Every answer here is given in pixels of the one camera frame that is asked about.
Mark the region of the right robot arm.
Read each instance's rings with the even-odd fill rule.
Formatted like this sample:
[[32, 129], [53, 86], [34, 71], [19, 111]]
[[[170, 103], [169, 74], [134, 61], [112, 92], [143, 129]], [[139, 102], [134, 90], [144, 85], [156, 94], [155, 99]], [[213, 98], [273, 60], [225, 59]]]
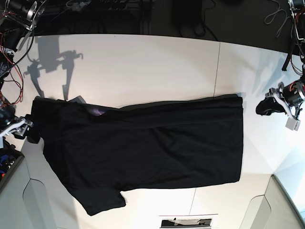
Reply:
[[11, 79], [19, 89], [17, 99], [12, 102], [0, 93], [0, 147], [4, 148], [4, 137], [13, 134], [24, 139], [32, 122], [15, 115], [16, 105], [23, 101], [24, 79], [18, 64], [31, 50], [34, 30], [43, 14], [47, 0], [2, 0], [0, 2], [0, 85], [15, 70], [20, 80]]

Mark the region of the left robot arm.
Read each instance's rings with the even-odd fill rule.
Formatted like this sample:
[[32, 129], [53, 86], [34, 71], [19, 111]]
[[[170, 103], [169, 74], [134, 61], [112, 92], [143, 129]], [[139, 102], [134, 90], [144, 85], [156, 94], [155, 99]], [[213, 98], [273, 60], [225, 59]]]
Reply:
[[[285, 113], [292, 121], [299, 121], [302, 110], [301, 105], [305, 102], [305, 2], [303, 0], [289, 0], [289, 10], [291, 12], [292, 30], [291, 43], [282, 71], [286, 71], [291, 65], [293, 71], [300, 77], [296, 81], [285, 86], [279, 83], [277, 88], [269, 89], [256, 107], [258, 115], [271, 115], [272, 113]], [[299, 50], [299, 57], [302, 68], [299, 69], [293, 64], [293, 51], [295, 47]]]

